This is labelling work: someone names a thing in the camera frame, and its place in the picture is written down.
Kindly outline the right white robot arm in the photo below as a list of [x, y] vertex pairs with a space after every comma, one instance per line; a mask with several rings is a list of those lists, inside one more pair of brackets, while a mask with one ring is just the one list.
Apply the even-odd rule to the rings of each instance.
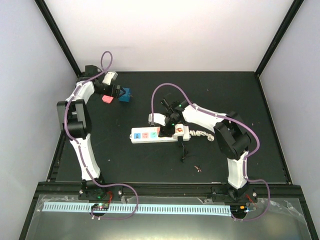
[[235, 113], [217, 113], [198, 106], [174, 101], [169, 104], [165, 98], [161, 100], [165, 113], [151, 113], [149, 121], [160, 126], [160, 137], [172, 137], [178, 124], [187, 123], [201, 126], [214, 133], [219, 150], [227, 159], [228, 177], [226, 195], [232, 202], [240, 201], [248, 189], [246, 158], [249, 154], [251, 138], [248, 131], [241, 126], [241, 118]]

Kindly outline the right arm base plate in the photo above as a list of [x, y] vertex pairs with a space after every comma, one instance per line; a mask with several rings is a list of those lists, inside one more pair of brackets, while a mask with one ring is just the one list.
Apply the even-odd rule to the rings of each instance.
[[211, 188], [211, 195], [214, 202], [225, 203], [257, 203], [257, 197], [253, 195], [254, 190], [249, 185], [245, 185], [240, 189], [235, 189], [230, 185], [215, 185]]

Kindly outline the white power strip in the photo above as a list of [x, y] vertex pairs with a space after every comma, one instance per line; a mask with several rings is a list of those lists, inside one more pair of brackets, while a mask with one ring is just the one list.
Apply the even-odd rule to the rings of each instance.
[[[131, 129], [129, 139], [133, 144], [148, 144], [148, 143], [170, 143], [178, 142], [178, 137], [159, 137], [160, 126], [150, 127], [134, 127]], [[184, 126], [184, 135], [181, 136], [184, 141], [189, 141], [191, 138], [189, 127]]]

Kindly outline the white plug with red print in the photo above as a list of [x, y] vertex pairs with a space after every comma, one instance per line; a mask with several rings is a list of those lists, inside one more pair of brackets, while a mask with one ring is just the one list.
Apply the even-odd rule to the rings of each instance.
[[183, 124], [176, 124], [174, 128], [174, 136], [181, 137], [185, 133]]

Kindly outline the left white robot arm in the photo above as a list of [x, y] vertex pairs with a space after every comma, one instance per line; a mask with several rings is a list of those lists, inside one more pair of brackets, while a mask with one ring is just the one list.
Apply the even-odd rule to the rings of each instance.
[[93, 94], [119, 99], [127, 93], [113, 83], [118, 77], [115, 71], [106, 71], [95, 65], [87, 65], [78, 78], [70, 96], [56, 104], [60, 129], [74, 148], [81, 169], [79, 195], [88, 200], [112, 199], [99, 168], [91, 143], [92, 122], [87, 103]]

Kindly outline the small brown debris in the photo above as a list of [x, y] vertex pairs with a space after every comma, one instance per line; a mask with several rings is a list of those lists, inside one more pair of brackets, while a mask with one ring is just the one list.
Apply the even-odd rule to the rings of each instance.
[[199, 166], [194, 166], [195, 169], [197, 170], [198, 173], [202, 172], [202, 167], [199, 165]]

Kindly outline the black frame post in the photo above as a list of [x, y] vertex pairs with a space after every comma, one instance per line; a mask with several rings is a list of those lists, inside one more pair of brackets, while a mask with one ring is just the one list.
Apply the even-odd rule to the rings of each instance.
[[38, 9], [40, 10], [44, 20], [46, 21], [48, 27], [50, 28], [52, 34], [54, 35], [58, 45], [60, 46], [64, 56], [66, 57], [68, 63], [70, 64], [72, 70], [74, 71], [75, 75], [78, 77], [81, 74], [81, 70], [80, 70], [62, 32], [60, 31], [60, 28], [57, 25], [46, 1], [45, 0], [34, 0], [34, 2], [37, 5]]
[[281, 24], [279, 25], [274, 37], [272, 38], [266, 52], [264, 53], [257, 69], [255, 70], [254, 74], [260, 77], [266, 68], [268, 62], [270, 61], [271, 57], [273, 56], [274, 52], [276, 51], [278, 45], [280, 44], [281, 40], [283, 39], [285, 33], [287, 32], [289, 26], [291, 25], [292, 21], [294, 20], [295, 16], [297, 15], [298, 11], [300, 10], [304, 0], [293, 0], [288, 11], [286, 12]]

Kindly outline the pink plug adapter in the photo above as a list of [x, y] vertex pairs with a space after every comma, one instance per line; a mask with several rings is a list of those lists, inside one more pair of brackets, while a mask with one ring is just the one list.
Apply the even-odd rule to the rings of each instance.
[[103, 101], [104, 103], [106, 103], [106, 104], [111, 104], [112, 101], [113, 101], [113, 99], [114, 99], [114, 97], [108, 96], [108, 95], [104, 95], [104, 96], [102, 97], [102, 101]]

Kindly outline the right black frame post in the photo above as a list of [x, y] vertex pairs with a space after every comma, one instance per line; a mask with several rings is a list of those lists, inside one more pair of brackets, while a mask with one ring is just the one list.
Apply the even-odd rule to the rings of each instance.
[[300, 10], [304, 0], [293, 0], [288, 11], [286, 12], [281, 24], [279, 25], [274, 37], [272, 38], [266, 52], [264, 53], [257, 69], [255, 70], [254, 74], [260, 77], [266, 68], [268, 62], [270, 61], [271, 57], [273, 56], [274, 52], [276, 51], [278, 45], [280, 44], [281, 40], [283, 39], [285, 33], [287, 32], [289, 26], [291, 25], [292, 21], [294, 20], [295, 16], [297, 15], [298, 11]]

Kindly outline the blue cube plug adapter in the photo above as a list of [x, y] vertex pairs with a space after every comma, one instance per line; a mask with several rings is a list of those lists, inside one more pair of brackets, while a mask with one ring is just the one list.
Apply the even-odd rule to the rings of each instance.
[[123, 87], [120, 89], [120, 94], [118, 96], [118, 100], [120, 102], [129, 103], [132, 97], [131, 89], [128, 87]]

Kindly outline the black aluminium front rail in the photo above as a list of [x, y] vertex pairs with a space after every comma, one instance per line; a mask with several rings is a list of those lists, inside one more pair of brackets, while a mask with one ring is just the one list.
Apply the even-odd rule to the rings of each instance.
[[[164, 184], [164, 183], [131, 183], [139, 197], [199, 197], [209, 198], [211, 188], [223, 184]], [[253, 188], [253, 196], [267, 198], [267, 187], [263, 183], [249, 184]], [[275, 198], [298, 198], [304, 199], [302, 188], [292, 184], [269, 185], [270, 197]], [[82, 190], [79, 182], [39, 182], [35, 196], [39, 195], [79, 195]]]

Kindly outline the left black frame post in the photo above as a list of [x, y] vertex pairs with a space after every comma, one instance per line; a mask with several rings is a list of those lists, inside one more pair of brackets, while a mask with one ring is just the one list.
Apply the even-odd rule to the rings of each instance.
[[74, 71], [75, 75], [78, 77], [81, 74], [81, 70], [80, 70], [62, 32], [60, 31], [60, 28], [57, 25], [46, 1], [45, 0], [34, 0], [34, 2], [37, 5], [38, 9], [40, 10], [44, 20], [46, 21], [48, 27], [50, 28], [52, 34], [54, 35], [58, 45], [60, 46], [64, 56], [66, 57], [68, 63], [70, 64], [72, 70]]

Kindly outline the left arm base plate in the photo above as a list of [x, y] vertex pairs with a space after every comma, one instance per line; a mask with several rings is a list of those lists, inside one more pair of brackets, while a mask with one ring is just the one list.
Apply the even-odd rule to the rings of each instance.
[[110, 186], [105, 188], [92, 186], [91, 188], [86, 187], [81, 189], [78, 199], [89, 202], [120, 201], [122, 193], [122, 186]]

